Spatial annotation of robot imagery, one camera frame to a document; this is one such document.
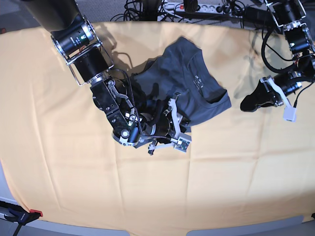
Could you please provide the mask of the black robot arm image-left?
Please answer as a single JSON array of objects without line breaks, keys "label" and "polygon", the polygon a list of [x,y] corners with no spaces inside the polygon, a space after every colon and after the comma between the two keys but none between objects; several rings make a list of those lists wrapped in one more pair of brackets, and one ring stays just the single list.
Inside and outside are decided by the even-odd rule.
[{"label": "black robot arm image-left", "polygon": [[146,101],[136,94],[127,73],[123,79],[112,76],[114,62],[76,1],[27,0],[25,6],[50,33],[76,83],[90,85],[93,102],[106,114],[116,142],[131,147],[149,144],[149,151],[164,147],[187,150],[191,136],[182,130],[177,96],[167,106],[158,101],[153,111],[141,109]]}]

